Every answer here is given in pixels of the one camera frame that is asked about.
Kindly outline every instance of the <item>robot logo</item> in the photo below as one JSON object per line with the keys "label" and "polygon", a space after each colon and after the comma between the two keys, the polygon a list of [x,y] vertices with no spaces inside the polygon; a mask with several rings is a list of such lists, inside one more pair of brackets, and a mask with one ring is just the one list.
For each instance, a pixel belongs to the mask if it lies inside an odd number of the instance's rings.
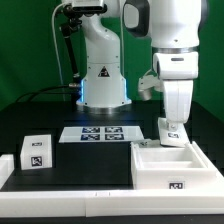
{"label": "robot logo", "polygon": [[173,134],[173,133],[168,133],[168,136],[170,138],[179,138],[179,135],[178,134]]}
{"label": "robot logo", "polygon": [[104,66],[100,72],[100,74],[98,75],[98,77],[110,77],[106,67]]}
{"label": "robot logo", "polygon": [[169,189],[184,189],[184,182],[169,183]]}

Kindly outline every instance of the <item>black cable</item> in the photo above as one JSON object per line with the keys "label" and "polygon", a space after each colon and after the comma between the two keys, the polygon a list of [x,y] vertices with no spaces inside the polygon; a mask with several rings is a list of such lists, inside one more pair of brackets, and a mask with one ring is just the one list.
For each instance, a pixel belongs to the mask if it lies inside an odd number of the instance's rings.
{"label": "black cable", "polygon": [[[16,101],[15,103],[18,103],[20,101],[20,99],[22,99],[23,97],[27,96],[27,95],[31,95],[31,94],[35,94],[36,92],[30,92],[30,93],[26,93],[26,94],[23,94],[22,96],[20,96]],[[66,95],[74,95],[75,93],[74,92],[61,92],[61,93],[56,93],[56,92],[50,92],[50,93],[45,93],[45,92],[42,92],[42,93],[39,93],[40,95],[44,94],[44,95],[63,95],[63,94],[66,94]]]}
{"label": "black cable", "polygon": [[46,91],[50,91],[50,90],[54,90],[54,89],[64,89],[64,88],[69,88],[69,85],[52,86],[52,87],[48,87],[48,88],[41,89],[41,90],[35,92],[32,96],[30,96],[30,97],[27,99],[27,102],[32,101],[33,98],[35,98],[37,95],[39,95],[39,94],[42,93],[42,92],[46,92]]}
{"label": "black cable", "polygon": [[28,96],[28,95],[31,95],[31,94],[32,94],[31,97],[32,97],[32,99],[33,99],[36,95],[38,95],[38,94],[40,94],[40,93],[42,93],[42,92],[46,92],[46,91],[54,90],[54,89],[60,89],[60,88],[69,88],[69,86],[68,86],[68,85],[52,86],[52,87],[48,87],[48,88],[41,89],[41,90],[36,91],[36,92],[25,93],[25,94],[23,94],[22,96],[18,97],[18,98],[16,99],[15,102],[18,102],[18,101],[19,101],[20,99],[22,99],[23,97]]}

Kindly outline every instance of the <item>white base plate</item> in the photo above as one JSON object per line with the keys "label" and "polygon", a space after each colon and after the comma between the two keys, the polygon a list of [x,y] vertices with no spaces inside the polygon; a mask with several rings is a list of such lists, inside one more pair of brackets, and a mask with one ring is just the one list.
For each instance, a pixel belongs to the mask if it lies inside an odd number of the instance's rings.
{"label": "white base plate", "polygon": [[166,118],[158,119],[159,135],[162,145],[185,147],[189,143],[189,139],[183,124],[178,124],[178,130],[171,132],[167,130]]}
{"label": "white base plate", "polygon": [[59,143],[123,142],[144,139],[139,126],[65,127]]}

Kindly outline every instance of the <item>white block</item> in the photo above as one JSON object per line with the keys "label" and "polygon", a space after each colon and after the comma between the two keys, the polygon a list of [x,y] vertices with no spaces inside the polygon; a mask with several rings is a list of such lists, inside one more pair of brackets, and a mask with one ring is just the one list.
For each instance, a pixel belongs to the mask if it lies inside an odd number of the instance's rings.
{"label": "white block", "polygon": [[20,160],[22,170],[52,167],[51,135],[25,136]]}
{"label": "white block", "polygon": [[3,187],[13,170],[13,155],[2,155],[0,157],[0,189]]}

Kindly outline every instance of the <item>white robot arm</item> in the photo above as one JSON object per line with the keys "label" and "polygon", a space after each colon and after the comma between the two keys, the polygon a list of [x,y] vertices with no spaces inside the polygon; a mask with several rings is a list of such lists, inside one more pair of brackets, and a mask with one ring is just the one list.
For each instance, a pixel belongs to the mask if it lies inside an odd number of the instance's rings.
{"label": "white robot arm", "polygon": [[[152,67],[164,92],[166,119],[158,122],[164,145],[184,146],[189,141],[183,124],[189,117],[193,79],[198,77],[198,30],[207,14],[207,0],[127,0],[124,6],[129,32],[152,40]],[[150,98],[148,88],[160,85],[158,79],[140,79],[143,99]]]}
{"label": "white robot arm", "polygon": [[126,110],[131,100],[127,98],[126,80],[120,72],[120,39],[101,23],[101,18],[120,17],[120,0],[64,0],[64,3],[69,4],[66,14],[71,23],[72,20],[80,23],[86,43],[87,74],[81,82],[78,109],[99,114]]}

